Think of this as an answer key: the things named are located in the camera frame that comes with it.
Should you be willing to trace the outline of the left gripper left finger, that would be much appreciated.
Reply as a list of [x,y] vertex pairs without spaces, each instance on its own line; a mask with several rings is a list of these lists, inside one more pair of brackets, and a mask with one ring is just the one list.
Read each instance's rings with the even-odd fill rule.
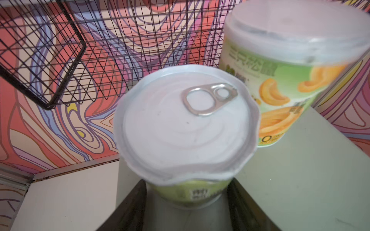
[[144,225],[147,189],[140,180],[120,203],[98,231],[142,231]]

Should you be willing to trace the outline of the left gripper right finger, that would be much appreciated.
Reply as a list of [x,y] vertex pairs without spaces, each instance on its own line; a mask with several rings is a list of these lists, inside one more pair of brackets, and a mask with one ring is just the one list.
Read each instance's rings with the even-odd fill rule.
[[233,179],[227,188],[227,199],[234,231],[279,231],[280,228],[257,205],[249,193]]

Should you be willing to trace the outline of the green label can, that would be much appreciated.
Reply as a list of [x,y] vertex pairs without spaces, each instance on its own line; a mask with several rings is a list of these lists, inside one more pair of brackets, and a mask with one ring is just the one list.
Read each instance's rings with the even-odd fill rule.
[[254,155],[260,110],[246,85],[214,67],[167,67],[118,101],[114,139],[127,166],[183,208],[216,201]]

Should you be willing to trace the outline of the orange label can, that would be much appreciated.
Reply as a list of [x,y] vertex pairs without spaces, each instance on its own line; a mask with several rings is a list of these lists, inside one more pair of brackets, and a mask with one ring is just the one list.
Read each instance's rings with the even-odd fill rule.
[[331,1],[244,1],[223,31],[219,68],[259,105],[259,147],[277,143],[370,47],[370,15]]

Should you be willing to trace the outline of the grey metal cabinet counter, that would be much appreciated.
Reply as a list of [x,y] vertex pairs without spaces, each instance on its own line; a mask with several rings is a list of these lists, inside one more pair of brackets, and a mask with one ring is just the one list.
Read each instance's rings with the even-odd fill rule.
[[[236,179],[283,231],[369,231],[370,158],[314,109]],[[116,207],[140,178],[120,157]],[[227,197],[181,210],[148,189],[144,231],[232,231]]]

